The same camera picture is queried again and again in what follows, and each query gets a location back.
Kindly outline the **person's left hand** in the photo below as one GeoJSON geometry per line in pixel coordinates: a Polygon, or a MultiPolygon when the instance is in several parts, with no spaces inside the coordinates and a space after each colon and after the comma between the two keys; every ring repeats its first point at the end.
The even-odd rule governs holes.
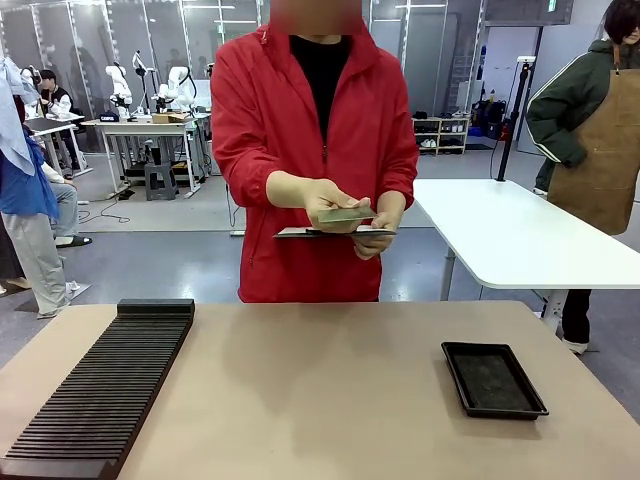
{"type": "MultiPolygon", "coordinates": [[[[377,200],[377,214],[371,222],[374,229],[396,231],[406,207],[406,199],[401,192],[387,191],[377,200]]],[[[362,260],[372,259],[386,251],[394,236],[353,237],[356,255],[362,260]]]]}

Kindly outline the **person's right hand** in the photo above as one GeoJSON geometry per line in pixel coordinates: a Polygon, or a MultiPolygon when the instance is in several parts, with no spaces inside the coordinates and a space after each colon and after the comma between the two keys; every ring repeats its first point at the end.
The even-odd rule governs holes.
{"type": "Polygon", "coordinates": [[[311,226],[325,233],[347,234],[357,229],[361,219],[351,216],[335,222],[324,222],[328,211],[369,209],[370,199],[355,199],[341,191],[331,180],[306,179],[302,187],[302,202],[311,226]]]}

